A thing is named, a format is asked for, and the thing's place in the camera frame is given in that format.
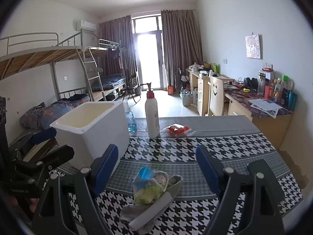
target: brown curtain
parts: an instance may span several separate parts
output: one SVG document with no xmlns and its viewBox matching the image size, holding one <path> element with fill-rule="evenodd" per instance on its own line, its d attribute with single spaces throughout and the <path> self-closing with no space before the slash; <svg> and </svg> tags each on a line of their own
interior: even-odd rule
<svg viewBox="0 0 313 235">
<path fill-rule="evenodd" d="M 168 85 L 174 85 L 178 68 L 185 72 L 194 62 L 202 63 L 199 30 L 193 11 L 161 11 L 164 60 Z"/>
<path fill-rule="evenodd" d="M 135 39 L 132 32 L 131 17 L 121 17 L 100 24 L 100 38 L 120 42 L 123 52 L 123 67 L 127 81 L 137 71 Z M 108 55 L 99 58 L 99 67 L 103 69 L 103 75 L 122 73 L 118 59 L 112 59 Z"/>
</svg>

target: plaid bedding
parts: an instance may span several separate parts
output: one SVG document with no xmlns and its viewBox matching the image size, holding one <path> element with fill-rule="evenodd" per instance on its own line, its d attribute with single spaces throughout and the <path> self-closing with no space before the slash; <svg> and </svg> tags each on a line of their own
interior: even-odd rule
<svg viewBox="0 0 313 235">
<path fill-rule="evenodd" d="M 20 124 L 24 128 L 36 130 L 49 129 L 52 122 L 89 100 L 90 98 L 88 95 L 75 94 L 70 98 L 60 99 L 48 107 L 42 102 L 22 115 L 20 118 Z"/>
<path fill-rule="evenodd" d="M 126 77 L 123 77 L 122 74 L 115 74 L 115 75 L 100 77 L 100 79 L 101 79 L 103 90 L 109 90 L 109 89 L 115 88 L 116 86 L 122 83 L 125 83 Z M 91 89 L 92 91 L 101 91 L 98 80 L 96 80 L 91 85 Z"/>
</svg>

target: wall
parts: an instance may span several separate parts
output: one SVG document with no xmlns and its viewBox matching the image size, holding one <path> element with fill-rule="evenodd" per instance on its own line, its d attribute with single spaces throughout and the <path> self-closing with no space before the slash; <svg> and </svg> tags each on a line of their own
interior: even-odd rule
<svg viewBox="0 0 313 235">
<path fill-rule="evenodd" d="M 98 23 L 98 18 L 69 6 L 47 0 L 24 0 L 7 23 L 1 37 L 31 33 L 56 32 L 62 41 L 77 33 L 77 20 L 87 20 Z M 54 38 L 41 36 L 36 39 Z M 32 37 L 18 37 L 12 41 L 17 43 L 33 39 Z M 95 45 L 90 34 L 84 34 L 85 45 Z M 35 42 L 10 47 L 9 53 L 37 47 L 56 45 L 56 42 Z M 0 56 L 6 54 L 6 42 L 0 42 Z M 83 70 L 78 60 L 59 62 L 56 65 L 60 91 L 85 86 Z M 20 72 L 0 81 L 0 96 L 10 98 L 7 101 L 7 138 L 11 142 L 23 128 L 19 125 L 19 118 L 31 107 L 45 102 L 50 105 L 56 101 L 56 93 L 51 75 L 50 65 L 43 65 L 34 69 Z"/>
<path fill-rule="evenodd" d="M 280 148 L 304 195 L 313 186 L 313 32 L 292 0 L 199 0 L 204 60 L 235 79 L 257 77 L 263 62 L 295 82 L 298 101 Z M 246 57 L 245 36 L 262 35 L 263 60 Z"/>
</svg>

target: shampoo bottle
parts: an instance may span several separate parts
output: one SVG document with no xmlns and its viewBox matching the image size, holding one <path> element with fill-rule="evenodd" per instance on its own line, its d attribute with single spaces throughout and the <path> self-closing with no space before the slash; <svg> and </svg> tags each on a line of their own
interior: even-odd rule
<svg viewBox="0 0 313 235">
<path fill-rule="evenodd" d="M 148 85 L 147 101 L 145 104 L 148 135 L 150 139 L 154 139 L 160 133 L 157 100 L 156 98 L 154 98 L 154 93 L 153 93 L 153 90 L 151 89 L 151 83 L 147 83 L 145 85 Z"/>
</svg>

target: blue bottle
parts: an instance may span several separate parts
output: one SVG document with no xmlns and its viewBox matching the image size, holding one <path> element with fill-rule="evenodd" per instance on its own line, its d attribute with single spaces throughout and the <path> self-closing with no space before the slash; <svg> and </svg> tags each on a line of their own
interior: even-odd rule
<svg viewBox="0 0 313 235">
<path fill-rule="evenodd" d="M 136 124 L 134 112 L 130 110 L 128 102 L 124 102 L 124 108 L 125 108 L 126 121 L 128 124 L 128 131 L 135 132 L 137 130 L 137 124 Z"/>
</svg>

